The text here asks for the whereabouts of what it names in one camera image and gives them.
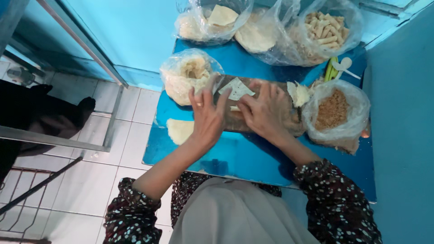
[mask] white hijab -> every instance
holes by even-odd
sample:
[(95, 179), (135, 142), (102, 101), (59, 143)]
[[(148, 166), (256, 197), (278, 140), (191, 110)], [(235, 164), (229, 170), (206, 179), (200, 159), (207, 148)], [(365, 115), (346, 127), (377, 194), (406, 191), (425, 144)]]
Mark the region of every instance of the white hijab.
[(191, 195), (169, 244), (319, 244), (278, 197), (246, 181), (211, 178)]

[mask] brown crumb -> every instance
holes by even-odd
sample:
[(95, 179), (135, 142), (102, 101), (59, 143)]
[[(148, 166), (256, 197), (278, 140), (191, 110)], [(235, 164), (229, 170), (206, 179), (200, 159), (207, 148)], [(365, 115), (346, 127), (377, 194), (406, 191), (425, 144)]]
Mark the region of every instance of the brown crumb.
[(347, 122), (348, 107), (344, 93), (335, 89), (333, 94), (319, 105), (315, 128), (322, 131)]

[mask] woman's right hand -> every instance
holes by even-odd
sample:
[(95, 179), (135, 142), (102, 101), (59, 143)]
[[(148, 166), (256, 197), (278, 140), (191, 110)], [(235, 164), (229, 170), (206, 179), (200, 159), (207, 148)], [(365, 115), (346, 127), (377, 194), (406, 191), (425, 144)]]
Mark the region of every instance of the woman's right hand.
[(237, 106), (243, 113), (247, 126), (267, 141), (276, 145), (282, 137), (288, 136), (288, 131), (282, 124), (279, 105), (285, 99), (285, 92), (275, 84), (253, 81), (249, 87), (260, 86), (257, 99), (244, 95)]

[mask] black cloth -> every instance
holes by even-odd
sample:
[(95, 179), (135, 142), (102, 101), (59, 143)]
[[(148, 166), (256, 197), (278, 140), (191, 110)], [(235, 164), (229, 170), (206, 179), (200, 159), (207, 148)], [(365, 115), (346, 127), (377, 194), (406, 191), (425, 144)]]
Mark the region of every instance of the black cloth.
[[(87, 97), (77, 106), (47, 93), (49, 85), (27, 88), (0, 80), (0, 125), (71, 138), (78, 133), (95, 108), (95, 100)], [(33, 156), (52, 149), (52, 145), (0, 139), (0, 182), (17, 156)]]

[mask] dark floral blouse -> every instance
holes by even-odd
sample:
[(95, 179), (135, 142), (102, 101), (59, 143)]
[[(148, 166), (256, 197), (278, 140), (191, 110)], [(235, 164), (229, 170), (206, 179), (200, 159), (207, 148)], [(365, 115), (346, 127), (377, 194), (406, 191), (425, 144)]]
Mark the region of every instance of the dark floral blouse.
[[(296, 168), (294, 176), (309, 200), (306, 206), (308, 230), (319, 242), (382, 243), (365, 195), (338, 167), (324, 159)], [(176, 180), (172, 191), (172, 226), (191, 194), (211, 177), (185, 172)], [(160, 241), (162, 231), (155, 227), (155, 211), (161, 201), (152, 200), (133, 189), (133, 182), (131, 178), (123, 178), (119, 182), (119, 196), (108, 206), (105, 216), (104, 243), (150, 244)], [(281, 196), (278, 187), (255, 185)]]

